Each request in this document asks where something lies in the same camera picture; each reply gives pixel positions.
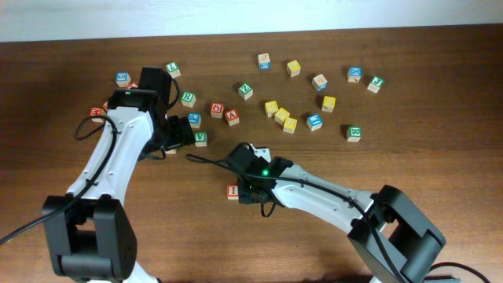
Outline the red I block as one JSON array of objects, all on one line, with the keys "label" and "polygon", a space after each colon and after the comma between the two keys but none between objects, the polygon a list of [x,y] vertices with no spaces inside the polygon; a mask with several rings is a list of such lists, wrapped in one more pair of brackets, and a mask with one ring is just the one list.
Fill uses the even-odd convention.
[{"label": "red I block", "polygon": [[236,184],[228,185],[226,195],[228,200],[238,200],[239,199],[238,185]]}]

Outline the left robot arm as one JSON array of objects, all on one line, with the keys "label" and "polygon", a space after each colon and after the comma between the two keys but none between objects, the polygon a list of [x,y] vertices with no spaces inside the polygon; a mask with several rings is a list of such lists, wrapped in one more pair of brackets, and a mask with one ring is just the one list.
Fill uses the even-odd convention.
[{"label": "left robot arm", "polygon": [[175,80],[143,68],[136,88],[108,99],[101,137],[63,196],[47,197],[42,214],[53,271],[76,282],[155,282],[138,263],[138,243],[124,199],[138,161],[194,143],[189,121],[168,116]]}]

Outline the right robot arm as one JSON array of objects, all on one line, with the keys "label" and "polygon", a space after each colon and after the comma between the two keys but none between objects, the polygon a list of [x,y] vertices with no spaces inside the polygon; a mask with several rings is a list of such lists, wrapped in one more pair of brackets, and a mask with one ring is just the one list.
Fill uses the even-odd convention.
[{"label": "right robot arm", "polygon": [[421,282],[446,245],[401,190],[361,191],[316,177],[266,148],[238,145],[226,158],[242,204],[272,203],[312,214],[346,233],[380,282]]}]

